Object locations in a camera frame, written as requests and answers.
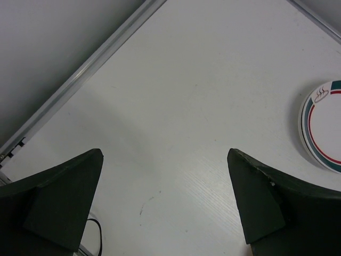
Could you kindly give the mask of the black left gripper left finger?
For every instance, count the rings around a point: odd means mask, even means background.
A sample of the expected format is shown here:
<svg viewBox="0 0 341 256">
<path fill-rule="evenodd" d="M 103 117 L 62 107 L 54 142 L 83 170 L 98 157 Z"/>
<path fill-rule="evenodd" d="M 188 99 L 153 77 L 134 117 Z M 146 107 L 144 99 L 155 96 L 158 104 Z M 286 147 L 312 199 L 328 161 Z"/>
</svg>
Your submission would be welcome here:
<svg viewBox="0 0 341 256">
<path fill-rule="evenodd" d="M 95 148 L 1 186 L 1 255 L 77 252 L 102 166 Z"/>
</svg>

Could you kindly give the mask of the plain white plate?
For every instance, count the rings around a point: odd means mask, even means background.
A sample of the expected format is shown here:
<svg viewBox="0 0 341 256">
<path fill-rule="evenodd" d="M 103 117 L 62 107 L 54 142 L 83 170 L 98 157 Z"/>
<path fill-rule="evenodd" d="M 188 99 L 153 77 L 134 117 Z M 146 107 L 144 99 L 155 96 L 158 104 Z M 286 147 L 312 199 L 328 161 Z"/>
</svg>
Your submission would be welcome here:
<svg viewBox="0 0 341 256">
<path fill-rule="evenodd" d="M 307 95 L 299 111 L 298 131 L 309 156 L 340 173 L 340 81 L 324 83 Z"/>
</svg>

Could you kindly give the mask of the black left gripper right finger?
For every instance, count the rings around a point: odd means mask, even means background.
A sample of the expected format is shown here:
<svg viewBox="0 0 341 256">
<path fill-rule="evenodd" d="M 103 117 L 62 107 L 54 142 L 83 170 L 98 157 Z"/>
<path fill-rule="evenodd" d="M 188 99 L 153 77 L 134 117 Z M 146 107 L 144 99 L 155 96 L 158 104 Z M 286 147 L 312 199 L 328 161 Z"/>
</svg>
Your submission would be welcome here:
<svg viewBox="0 0 341 256">
<path fill-rule="evenodd" d="M 227 155 L 245 241 L 253 255 L 340 255 L 340 192 Z"/>
</svg>

